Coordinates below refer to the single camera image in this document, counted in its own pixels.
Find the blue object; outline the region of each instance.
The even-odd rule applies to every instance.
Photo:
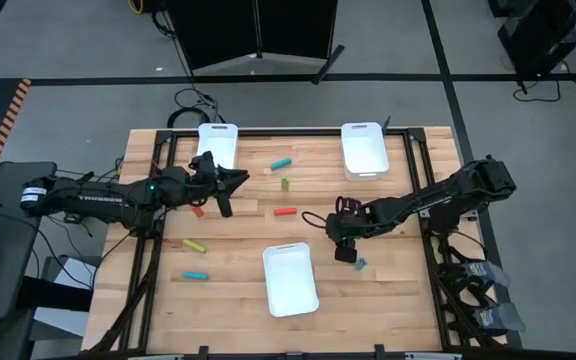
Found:
[[[368,265],[368,262],[366,261],[366,259],[359,258],[359,259],[357,259],[357,262],[355,262],[355,264],[353,266],[355,267],[355,270],[361,270],[366,265]]]
[[[277,169],[281,169],[284,166],[288,166],[292,164],[292,159],[291,158],[285,158],[283,160],[279,160],[276,163],[273,163],[272,165],[270,165],[270,170],[277,170]]]
[[[208,280],[208,274],[194,273],[190,271],[184,272],[184,277],[186,279]]]

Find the white label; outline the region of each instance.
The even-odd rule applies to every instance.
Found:
[[[41,194],[46,195],[46,189],[44,188],[25,188],[23,195],[25,194]]]
[[[38,195],[24,195],[21,197],[21,202],[24,201],[37,201],[39,200],[39,196]]]

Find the orange striped tape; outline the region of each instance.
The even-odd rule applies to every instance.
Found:
[[[10,136],[12,127],[13,125],[15,125],[15,119],[17,119],[17,115],[19,114],[21,104],[23,104],[24,99],[28,94],[28,90],[30,90],[30,80],[24,79],[19,83],[19,85],[17,85],[17,91],[15,91],[15,95],[12,97],[12,101],[8,106],[8,111],[6,112],[6,115],[4,116],[4,119],[1,122],[0,157],[2,151],[4,150],[4,145],[6,145],[6,140],[8,140],[8,136]]]

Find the red block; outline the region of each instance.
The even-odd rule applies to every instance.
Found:
[[[275,209],[275,216],[295,214],[297,214],[297,208]]]
[[[201,208],[199,208],[199,207],[194,207],[194,206],[193,206],[193,207],[192,207],[192,212],[194,212],[195,215],[197,215],[197,217],[202,217],[202,216],[204,216],[204,211],[201,210]]]

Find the white tray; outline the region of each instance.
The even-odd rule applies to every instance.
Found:
[[[376,180],[388,172],[390,164],[379,124],[344,124],[341,127],[341,146],[348,180]]]
[[[308,244],[267,248],[264,250],[264,273],[272,316],[311,313],[319,308]]]
[[[233,124],[199,125],[199,145],[197,155],[212,152],[215,166],[234,169],[237,160],[237,136],[239,130]]]

